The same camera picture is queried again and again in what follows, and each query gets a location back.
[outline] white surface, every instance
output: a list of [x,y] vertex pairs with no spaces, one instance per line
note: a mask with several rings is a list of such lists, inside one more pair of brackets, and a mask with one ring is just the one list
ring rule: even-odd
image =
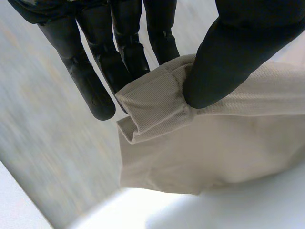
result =
[[0,162],[0,229],[51,229],[44,216]]
[[130,189],[70,229],[304,229],[305,165],[201,196]]

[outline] beige cloth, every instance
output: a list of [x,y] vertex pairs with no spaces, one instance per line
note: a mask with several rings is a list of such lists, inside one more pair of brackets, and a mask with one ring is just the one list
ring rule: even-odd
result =
[[305,69],[266,62],[195,110],[182,95],[194,61],[170,61],[121,89],[123,187],[199,194],[281,172],[305,155]]

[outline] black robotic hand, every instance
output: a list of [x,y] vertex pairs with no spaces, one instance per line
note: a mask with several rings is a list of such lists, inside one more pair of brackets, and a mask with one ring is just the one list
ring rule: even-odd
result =
[[[99,120],[112,118],[115,105],[88,60],[77,22],[113,94],[150,71],[138,35],[142,0],[8,1],[27,21],[38,24]],[[171,32],[177,0],[143,1],[150,43],[163,64],[179,56]]]
[[219,18],[183,85],[193,108],[227,96],[305,29],[305,0],[216,0],[216,5]]

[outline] gray floor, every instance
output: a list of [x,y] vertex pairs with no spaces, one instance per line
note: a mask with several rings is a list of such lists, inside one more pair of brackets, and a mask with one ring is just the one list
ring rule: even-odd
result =
[[[213,0],[178,1],[177,46],[195,53],[217,10]],[[140,39],[154,69],[144,15]],[[119,189],[115,121],[123,112],[95,120],[55,50],[5,0],[0,50],[0,160],[52,225],[65,228]]]

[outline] cloth bag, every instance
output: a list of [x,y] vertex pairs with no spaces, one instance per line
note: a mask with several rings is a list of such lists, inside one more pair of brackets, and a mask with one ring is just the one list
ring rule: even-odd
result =
[[172,60],[121,89],[122,187],[199,194],[284,171],[305,155],[305,69],[266,62],[207,108],[187,105],[195,55]]

